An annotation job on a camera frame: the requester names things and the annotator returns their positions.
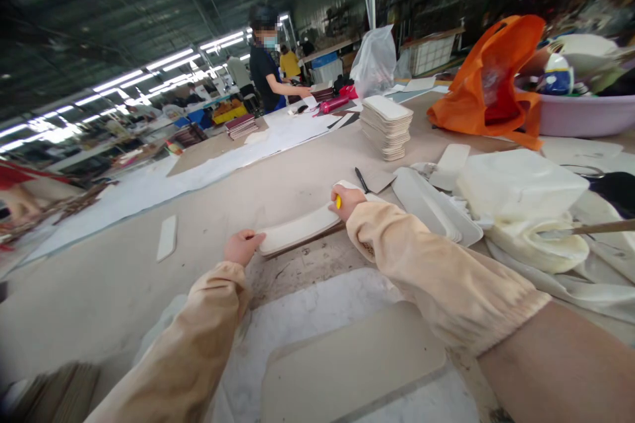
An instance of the yellow shirt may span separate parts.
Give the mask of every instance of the yellow shirt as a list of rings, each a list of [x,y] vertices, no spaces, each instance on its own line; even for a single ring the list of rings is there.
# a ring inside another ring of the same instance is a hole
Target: yellow shirt
[[[294,52],[289,51],[286,55],[280,55],[280,69],[286,77],[300,76],[298,57]]]

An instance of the white plastic bag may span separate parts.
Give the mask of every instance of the white plastic bag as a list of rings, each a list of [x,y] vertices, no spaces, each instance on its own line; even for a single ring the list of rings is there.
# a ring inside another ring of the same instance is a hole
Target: white plastic bag
[[[400,79],[412,79],[412,73],[410,73],[410,48],[406,48],[402,51],[402,55],[397,61],[397,67],[395,68],[395,77]]]
[[[392,25],[369,31],[351,68],[355,90],[360,98],[380,95],[395,84],[397,54],[392,39]]]

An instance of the hand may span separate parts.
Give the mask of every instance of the hand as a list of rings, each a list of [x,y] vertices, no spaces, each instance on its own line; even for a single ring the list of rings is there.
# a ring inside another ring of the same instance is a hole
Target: hand
[[[331,200],[333,202],[336,201],[338,195],[342,199],[342,208],[338,210],[335,203],[332,203],[329,205],[329,210],[336,213],[344,222],[351,217],[356,206],[367,201],[364,192],[356,188],[345,188],[341,185],[335,185],[333,190],[331,190]]]
[[[298,96],[302,99],[311,96],[311,88],[304,86],[295,86],[295,88],[298,91]]]
[[[258,233],[254,230],[241,230],[232,235],[225,244],[225,261],[247,266],[256,248],[265,240],[265,233]]]

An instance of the ceiling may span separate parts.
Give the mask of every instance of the ceiling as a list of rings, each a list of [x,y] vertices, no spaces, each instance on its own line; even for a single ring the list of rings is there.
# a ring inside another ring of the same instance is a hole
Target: ceiling
[[[244,28],[249,7],[257,1],[280,11],[289,11],[294,4],[294,0],[2,0],[0,121],[191,44]]]

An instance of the beige sleeve cover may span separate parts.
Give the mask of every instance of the beige sleeve cover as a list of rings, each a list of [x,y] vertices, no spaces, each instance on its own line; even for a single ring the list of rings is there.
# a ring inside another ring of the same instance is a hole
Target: beige sleeve cover
[[[250,298],[239,264],[221,262],[201,276],[185,308],[86,422],[198,422],[218,386]]]
[[[551,300],[518,273],[430,233],[395,205],[359,204],[346,228],[381,273],[414,293],[441,340],[475,356],[513,334]]]

